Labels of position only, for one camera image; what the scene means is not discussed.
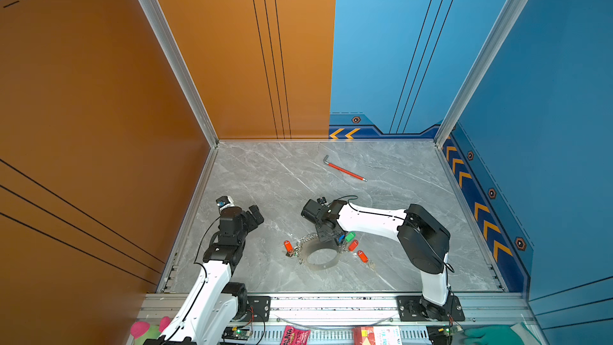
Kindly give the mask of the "red tagged key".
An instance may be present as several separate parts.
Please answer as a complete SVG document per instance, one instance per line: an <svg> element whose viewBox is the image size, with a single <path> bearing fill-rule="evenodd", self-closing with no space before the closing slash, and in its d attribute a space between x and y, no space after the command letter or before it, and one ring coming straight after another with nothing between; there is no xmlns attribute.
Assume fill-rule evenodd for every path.
<svg viewBox="0 0 613 345"><path fill-rule="evenodd" d="M365 265L367 266L367 268L369 268L372 271L376 271L376 265L375 263L367 256L367 254L365 254L364 251L362 250L358 250L356 252L356 256L359 258L359 260Z"/></svg>

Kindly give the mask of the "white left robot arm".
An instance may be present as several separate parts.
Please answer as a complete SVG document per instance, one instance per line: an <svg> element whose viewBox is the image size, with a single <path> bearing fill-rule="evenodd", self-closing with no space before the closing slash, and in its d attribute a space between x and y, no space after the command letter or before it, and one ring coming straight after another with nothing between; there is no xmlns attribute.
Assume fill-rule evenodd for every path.
<svg viewBox="0 0 613 345"><path fill-rule="evenodd" d="M135 338L135 344L217 344L230 323L252 317L246 286L231 277L244 254L247 235L262 225L264 217L257 205L242 209L229 196L219 197L216 205L219 228L194 261L200 273L186 300L170 323L160 326L160 334Z"/></svg>

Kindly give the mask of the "green key tag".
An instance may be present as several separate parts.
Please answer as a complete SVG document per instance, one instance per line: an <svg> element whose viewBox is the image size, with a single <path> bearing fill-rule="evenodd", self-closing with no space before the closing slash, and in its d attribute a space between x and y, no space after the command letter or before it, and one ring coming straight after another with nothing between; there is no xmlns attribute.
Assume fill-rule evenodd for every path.
<svg viewBox="0 0 613 345"><path fill-rule="evenodd" d="M354 238L355 238L355 233L350 232L346 234L345 241L346 243L350 244L354 240Z"/></svg>

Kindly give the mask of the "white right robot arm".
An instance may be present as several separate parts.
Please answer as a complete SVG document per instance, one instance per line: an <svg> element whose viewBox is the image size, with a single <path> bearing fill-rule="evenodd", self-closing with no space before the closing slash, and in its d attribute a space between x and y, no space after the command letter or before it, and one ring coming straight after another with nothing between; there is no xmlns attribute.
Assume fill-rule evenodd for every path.
<svg viewBox="0 0 613 345"><path fill-rule="evenodd" d="M421 273L421 301L427 308L443 308L450 299L450 232L424 207L373 209L343 198L327 203L309 200L301 216L313 223L322 242L341 242L350 233L367 233L395 241Z"/></svg>

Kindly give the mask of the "metal keyring with chain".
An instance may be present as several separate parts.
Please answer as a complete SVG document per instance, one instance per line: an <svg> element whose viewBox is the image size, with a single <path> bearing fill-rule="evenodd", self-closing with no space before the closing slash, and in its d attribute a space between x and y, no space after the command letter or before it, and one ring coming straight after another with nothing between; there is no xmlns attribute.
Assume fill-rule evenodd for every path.
<svg viewBox="0 0 613 345"><path fill-rule="evenodd" d="M343 248L334 241L322 242L316 233L300 238L294 246L292 257L313 271L332 268L338 264Z"/></svg>

